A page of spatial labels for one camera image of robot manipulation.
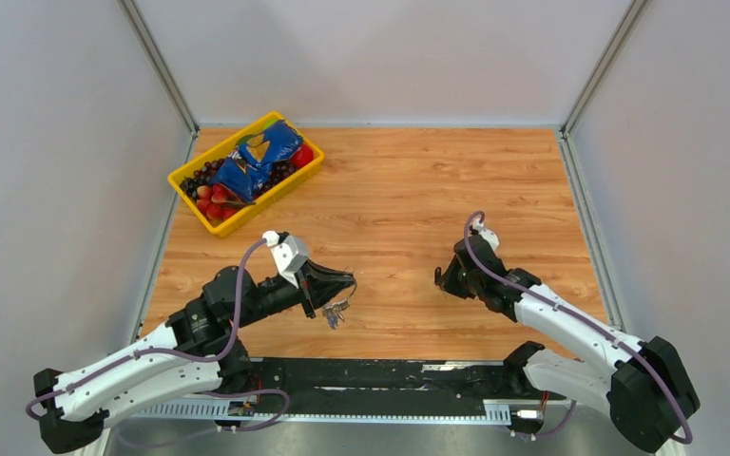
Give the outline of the large metal keyring with keys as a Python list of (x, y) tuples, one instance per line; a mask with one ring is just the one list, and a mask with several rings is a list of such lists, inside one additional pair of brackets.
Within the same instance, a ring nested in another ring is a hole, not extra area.
[(336, 330), (345, 321), (343, 314), (350, 308), (351, 299), (355, 295), (357, 288), (357, 280), (355, 277), (352, 277), (351, 283), (341, 290), (342, 296), (338, 295), (336, 300), (328, 302), (321, 307), (321, 314), (332, 330)]

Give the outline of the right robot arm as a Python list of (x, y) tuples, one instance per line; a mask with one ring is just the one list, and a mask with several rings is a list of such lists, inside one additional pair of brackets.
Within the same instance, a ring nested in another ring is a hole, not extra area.
[(476, 298), (497, 314), (544, 333), (573, 353), (568, 359), (526, 343), (504, 374), (510, 392), (553, 392), (608, 417), (641, 451), (656, 452), (676, 438), (701, 401), (673, 344), (616, 330), (558, 296), (539, 277), (508, 269), (495, 244), (472, 234), (453, 246), (434, 283), (460, 298)]

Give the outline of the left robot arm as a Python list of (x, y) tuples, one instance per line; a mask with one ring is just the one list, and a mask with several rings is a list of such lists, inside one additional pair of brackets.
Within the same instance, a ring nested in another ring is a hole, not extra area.
[(129, 415), (192, 393), (236, 394), (258, 384), (253, 363), (232, 334), (299, 306), (313, 318), (336, 318), (333, 299), (354, 290), (351, 272), (305, 261), (292, 284), (280, 275), (260, 283), (239, 266), (221, 269), (202, 293), (154, 331), (90, 366), (33, 377), (42, 441), (54, 454), (85, 447)]

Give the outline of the red apple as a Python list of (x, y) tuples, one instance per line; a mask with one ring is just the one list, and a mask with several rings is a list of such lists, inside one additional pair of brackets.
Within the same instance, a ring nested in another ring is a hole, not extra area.
[(306, 143), (303, 143), (300, 148), (294, 153), (290, 159), (290, 163), (296, 168), (300, 169), (309, 164), (314, 159), (313, 149)]

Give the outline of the blue snack bag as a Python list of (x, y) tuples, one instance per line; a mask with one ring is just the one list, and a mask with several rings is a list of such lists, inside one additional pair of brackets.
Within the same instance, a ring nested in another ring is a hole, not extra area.
[(251, 190), (250, 184), (265, 181), (271, 165), (291, 159), (303, 143), (303, 137), (292, 126), (278, 120), (236, 145), (211, 183), (230, 179), (226, 185), (234, 188), (240, 184), (237, 190), (249, 198), (245, 191)]

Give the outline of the red strawberries cluster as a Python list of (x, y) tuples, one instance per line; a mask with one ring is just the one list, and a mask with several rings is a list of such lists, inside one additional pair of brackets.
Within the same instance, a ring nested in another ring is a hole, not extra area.
[(221, 184), (200, 185), (195, 195), (198, 210), (211, 222), (225, 221), (239, 211), (239, 200)]

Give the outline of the dark grape bunch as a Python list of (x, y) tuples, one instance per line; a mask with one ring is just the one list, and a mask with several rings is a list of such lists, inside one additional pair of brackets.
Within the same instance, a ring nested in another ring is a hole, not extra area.
[[(197, 201), (201, 197), (199, 188), (201, 186), (213, 187), (211, 180), (214, 179), (218, 171), (221, 169), (221, 165), (224, 163), (224, 159), (217, 159), (214, 161), (206, 161), (203, 166), (196, 171), (193, 171), (191, 175), (183, 178), (178, 187), (193, 201)], [(245, 191), (245, 194), (249, 195), (249, 198), (240, 194), (237, 190), (240, 184), (236, 184), (234, 188), (226, 185), (230, 179), (224, 179), (218, 181), (218, 184), (225, 189), (229, 197), (235, 200), (252, 201), (260, 197), (267, 191), (271, 190), (278, 183), (291, 177), (298, 171), (298, 168), (290, 161), (276, 161), (271, 165), (269, 171), (265, 173), (266, 180), (262, 183), (251, 183), (250, 191)]]

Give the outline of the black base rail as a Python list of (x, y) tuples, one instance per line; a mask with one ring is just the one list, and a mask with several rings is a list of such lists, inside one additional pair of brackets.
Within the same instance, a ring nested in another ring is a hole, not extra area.
[(489, 400), (529, 401), (543, 393), (521, 367), (501, 361), (264, 357), (253, 361), (219, 394), (253, 392), (260, 412), (278, 412), (283, 390), (290, 414), (391, 417), (477, 417)]

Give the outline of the aluminium frame rail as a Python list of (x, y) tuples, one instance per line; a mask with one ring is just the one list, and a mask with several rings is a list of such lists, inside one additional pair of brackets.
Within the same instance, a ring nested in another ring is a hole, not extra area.
[(700, 404), (679, 357), (651, 351), (614, 362), (610, 373), (534, 343), (500, 362), (265, 357), (227, 366), (227, 378), (199, 363), (114, 388), (87, 417), (88, 431), (150, 409), (185, 407), (221, 425), (278, 414), (336, 423), (491, 423), (534, 439), (541, 419), (509, 407), (552, 394), (601, 412), (628, 442), (654, 452)]

